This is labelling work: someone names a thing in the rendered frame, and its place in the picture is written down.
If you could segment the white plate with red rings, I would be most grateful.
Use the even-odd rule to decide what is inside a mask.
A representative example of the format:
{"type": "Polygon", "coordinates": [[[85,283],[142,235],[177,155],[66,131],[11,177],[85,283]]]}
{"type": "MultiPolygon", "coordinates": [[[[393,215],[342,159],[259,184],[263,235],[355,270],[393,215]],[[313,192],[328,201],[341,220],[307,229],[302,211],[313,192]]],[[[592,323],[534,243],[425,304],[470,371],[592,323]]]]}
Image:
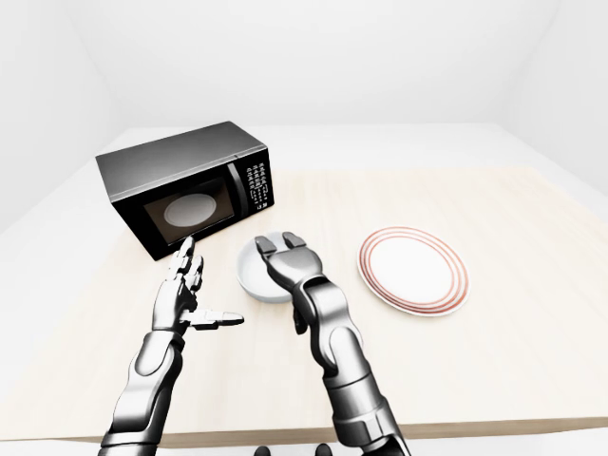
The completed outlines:
{"type": "Polygon", "coordinates": [[[408,314],[454,313],[471,292],[462,256],[421,229],[390,226],[370,233],[359,247],[357,266],[375,295],[408,314]]]}

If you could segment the white bowl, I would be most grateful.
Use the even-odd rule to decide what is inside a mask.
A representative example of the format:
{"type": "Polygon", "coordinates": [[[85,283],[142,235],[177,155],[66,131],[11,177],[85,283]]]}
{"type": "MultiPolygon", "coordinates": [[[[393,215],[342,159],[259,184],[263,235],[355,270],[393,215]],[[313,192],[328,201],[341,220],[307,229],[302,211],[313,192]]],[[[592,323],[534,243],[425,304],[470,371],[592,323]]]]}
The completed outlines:
{"type": "Polygon", "coordinates": [[[270,304],[287,303],[291,294],[269,276],[266,263],[251,238],[237,256],[237,280],[243,290],[258,301],[270,304]]]}

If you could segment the white glass microwave turntable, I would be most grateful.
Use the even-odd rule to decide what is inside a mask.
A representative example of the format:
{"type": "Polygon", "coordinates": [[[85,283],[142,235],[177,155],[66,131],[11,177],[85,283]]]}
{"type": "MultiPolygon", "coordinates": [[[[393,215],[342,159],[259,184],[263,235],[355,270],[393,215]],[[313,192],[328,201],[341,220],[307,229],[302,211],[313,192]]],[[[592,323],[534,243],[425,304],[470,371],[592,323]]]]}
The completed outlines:
{"type": "Polygon", "coordinates": [[[164,210],[163,217],[172,226],[191,227],[208,220],[216,208],[217,203],[211,196],[195,193],[173,200],[164,210]]]}

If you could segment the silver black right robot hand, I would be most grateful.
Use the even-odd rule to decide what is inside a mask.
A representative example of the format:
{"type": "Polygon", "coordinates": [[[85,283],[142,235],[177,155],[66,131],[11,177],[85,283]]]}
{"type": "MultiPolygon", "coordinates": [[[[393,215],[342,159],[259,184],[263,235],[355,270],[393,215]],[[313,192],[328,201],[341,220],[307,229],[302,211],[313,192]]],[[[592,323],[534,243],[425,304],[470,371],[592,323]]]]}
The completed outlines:
{"type": "Polygon", "coordinates": [[[255,237],[256,249],[270,278],[292,296],[295,330],[303,334],[316,319],[316,310],[305,296],[304,284],[322,276],[322,262],[303,238],[292,232],[283,232],[282,238],[287,250],[279,251],[265,236],[255,237]]]}

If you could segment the black microwave oven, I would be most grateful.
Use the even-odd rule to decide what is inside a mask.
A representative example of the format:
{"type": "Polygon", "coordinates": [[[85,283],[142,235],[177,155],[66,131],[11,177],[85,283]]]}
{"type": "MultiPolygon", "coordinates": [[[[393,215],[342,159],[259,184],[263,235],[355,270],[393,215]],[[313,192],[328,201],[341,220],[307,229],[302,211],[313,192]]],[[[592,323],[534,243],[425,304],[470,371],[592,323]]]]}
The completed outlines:
{"type": "Polygon", "coordinates": [[[110,203],[155,260],[178,251],[187,237],[202,239],[275,203],[269,149],[232,122],[97,156],[110,203]],[[167,223],[173,200],[201,193],[217,203],[205,222],[167,223]]]}

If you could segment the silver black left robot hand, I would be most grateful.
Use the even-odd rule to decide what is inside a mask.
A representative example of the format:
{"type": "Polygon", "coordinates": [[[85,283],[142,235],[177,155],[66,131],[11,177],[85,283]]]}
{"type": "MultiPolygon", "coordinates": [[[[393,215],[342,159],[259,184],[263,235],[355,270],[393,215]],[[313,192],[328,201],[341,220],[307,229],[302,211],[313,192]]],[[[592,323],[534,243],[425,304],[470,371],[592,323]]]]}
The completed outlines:
{"type": "Polygon", "coordinates": [[[196,294],[202,283],[203,258],[194,254],[195,241],[187,237],[171,258],[166,279],[158,290],[152,316],[153,331],[184,335],[189,327],[197,331],[240,325],[239,313],[199,309],[196,294]]]}

